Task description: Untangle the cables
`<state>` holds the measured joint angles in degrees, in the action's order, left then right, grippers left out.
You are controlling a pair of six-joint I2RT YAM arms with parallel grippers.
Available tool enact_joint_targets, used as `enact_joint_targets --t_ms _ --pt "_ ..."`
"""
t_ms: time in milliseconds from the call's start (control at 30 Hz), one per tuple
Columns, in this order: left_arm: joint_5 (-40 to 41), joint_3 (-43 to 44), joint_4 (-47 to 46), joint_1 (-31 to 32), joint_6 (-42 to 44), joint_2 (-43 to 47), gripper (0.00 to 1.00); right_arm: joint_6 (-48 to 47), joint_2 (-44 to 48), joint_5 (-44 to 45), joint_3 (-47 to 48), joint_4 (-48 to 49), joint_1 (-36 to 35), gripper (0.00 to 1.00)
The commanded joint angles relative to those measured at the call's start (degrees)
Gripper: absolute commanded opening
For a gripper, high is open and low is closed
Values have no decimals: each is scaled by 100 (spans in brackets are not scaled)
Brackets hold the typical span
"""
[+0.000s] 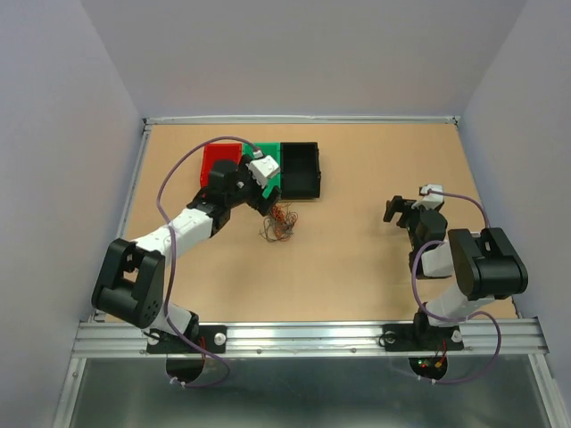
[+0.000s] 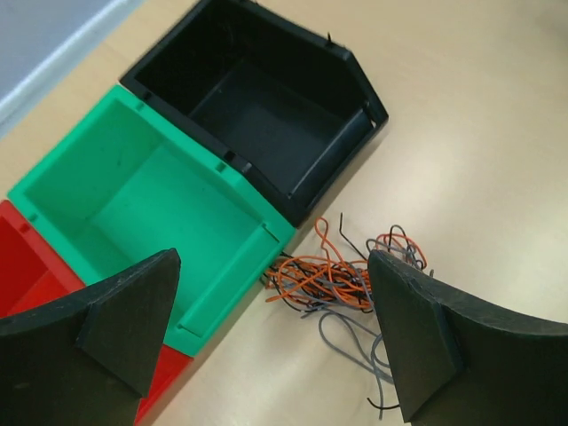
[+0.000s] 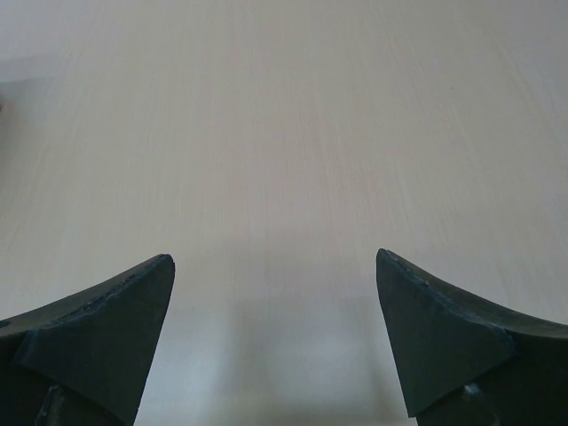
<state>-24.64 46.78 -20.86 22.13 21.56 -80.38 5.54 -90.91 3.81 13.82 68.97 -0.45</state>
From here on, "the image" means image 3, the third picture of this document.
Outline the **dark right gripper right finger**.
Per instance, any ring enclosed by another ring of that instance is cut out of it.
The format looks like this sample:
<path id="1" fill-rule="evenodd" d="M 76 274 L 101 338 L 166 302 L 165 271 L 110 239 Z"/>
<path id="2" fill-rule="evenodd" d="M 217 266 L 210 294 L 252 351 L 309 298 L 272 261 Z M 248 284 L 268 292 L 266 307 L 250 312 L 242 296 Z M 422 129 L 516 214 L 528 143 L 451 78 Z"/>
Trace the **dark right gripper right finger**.
<path id="1" fill-rule="evenodd" d="M 567 327 L 451 285 L 387 249 L 376 284 L 420 425 L 565 425 Z"/>

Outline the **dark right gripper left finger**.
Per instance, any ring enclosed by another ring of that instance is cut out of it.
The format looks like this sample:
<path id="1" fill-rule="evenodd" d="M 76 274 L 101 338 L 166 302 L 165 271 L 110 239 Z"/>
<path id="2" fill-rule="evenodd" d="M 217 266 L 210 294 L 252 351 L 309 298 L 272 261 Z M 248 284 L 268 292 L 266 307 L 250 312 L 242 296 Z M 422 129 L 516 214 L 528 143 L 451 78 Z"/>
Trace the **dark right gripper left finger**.
<path id="1" fill-rule="evenodd" d="M 160 254 L 1 322 L 3 425 L 131 425 L 175 279 Z"/>

